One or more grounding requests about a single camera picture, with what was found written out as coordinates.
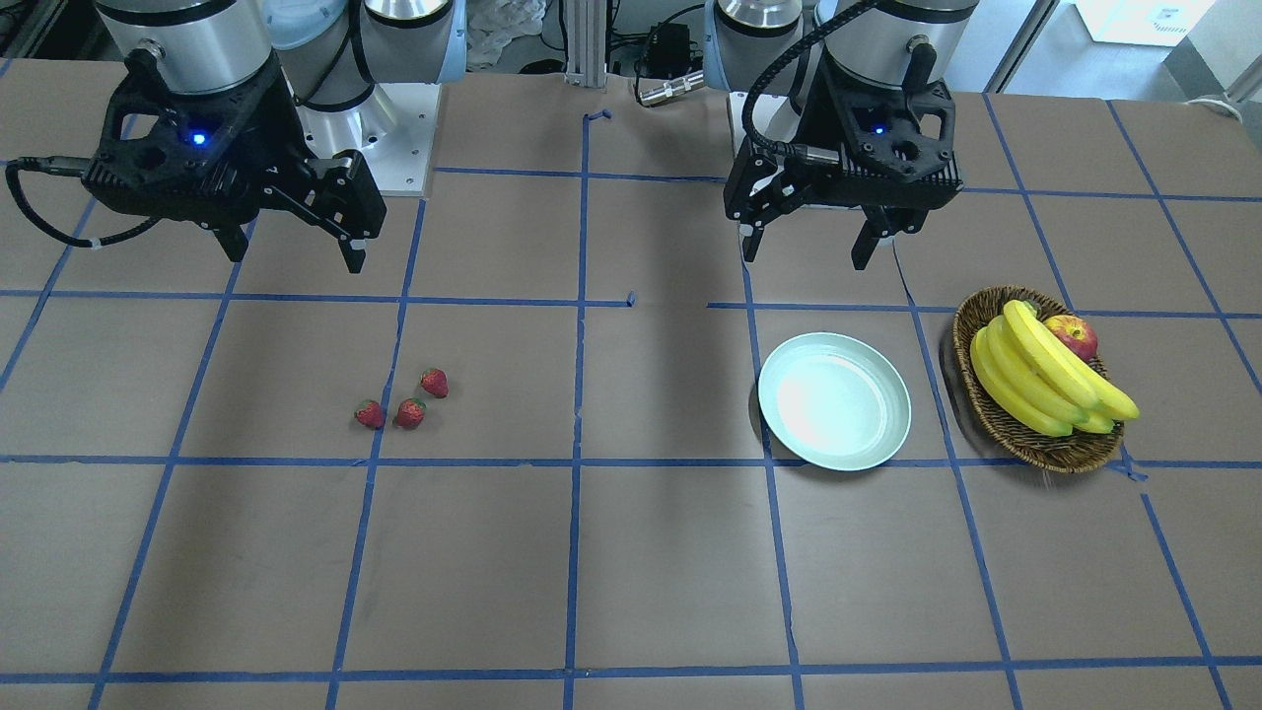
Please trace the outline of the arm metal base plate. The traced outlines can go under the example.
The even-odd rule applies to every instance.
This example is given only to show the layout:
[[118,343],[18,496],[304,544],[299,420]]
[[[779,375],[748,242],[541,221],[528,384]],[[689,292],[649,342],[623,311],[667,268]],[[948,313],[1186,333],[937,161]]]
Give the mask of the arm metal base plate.
[[298,117],[317,156],[356,149],[382,195],[425,197],[442,97],[439,84],[379,84],[358,106],[299,107]]
[[[745,93],[729,93],[729,125],[732,131],[732,154],[738,153],[745,139],[742,112]],[[789,103],[787,96],[762,95],[753,103],[753,127],[774,141],[790,141],[798,134],[801,116]]]

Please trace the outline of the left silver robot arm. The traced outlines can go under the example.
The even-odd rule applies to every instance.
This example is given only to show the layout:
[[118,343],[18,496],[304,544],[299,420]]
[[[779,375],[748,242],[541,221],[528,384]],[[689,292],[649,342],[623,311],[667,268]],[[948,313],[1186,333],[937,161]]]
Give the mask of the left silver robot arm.
[[723,188],[745,261],[798,208],[864,212],[851,250],[915,235],[963,189],[944,72],[973,1],[708,1],[705,84],[742,95]]

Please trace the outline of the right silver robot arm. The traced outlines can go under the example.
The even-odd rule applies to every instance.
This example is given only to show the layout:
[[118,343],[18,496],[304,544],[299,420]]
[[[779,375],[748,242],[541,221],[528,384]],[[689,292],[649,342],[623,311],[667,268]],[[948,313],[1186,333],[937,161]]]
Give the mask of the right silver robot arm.
[[463,1],[98,1],[126,74],[81,184],[109,211],[191,222],[230,261],[247,222],[297,214],[363,269],[382,166],[418,166],[391,87],[467,67]]

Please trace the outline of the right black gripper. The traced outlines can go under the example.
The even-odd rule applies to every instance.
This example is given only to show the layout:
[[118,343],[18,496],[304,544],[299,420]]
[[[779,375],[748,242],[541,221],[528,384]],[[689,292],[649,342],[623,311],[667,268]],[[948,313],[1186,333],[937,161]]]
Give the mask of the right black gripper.
[[244,262],[249,221],[286,211],[339,241],[360,274],[386,206],[357,150],[329,159],[305,141],[281,63],[270,53],[242,84],[178,95],[149,49],[125,59],[98,149],[81,182],[119,214],[198,222],[230,262]]

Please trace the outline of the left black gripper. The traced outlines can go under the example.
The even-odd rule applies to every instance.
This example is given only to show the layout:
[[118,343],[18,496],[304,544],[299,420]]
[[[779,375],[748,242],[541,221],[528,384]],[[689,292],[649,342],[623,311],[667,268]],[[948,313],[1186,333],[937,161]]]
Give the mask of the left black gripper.
[[864,208],[851,250],[862,271],[882,240],[917,235],[928,212],[963,189],[952,145],[955,103],[946,82],[930,81],[936,50],[912,49],[895,84],[870,84],[828,53],[817,61],[786,156],[750,137],[740,144],[723,203],[740,222],[740,257],[757,259],[765,226],[801,206]]

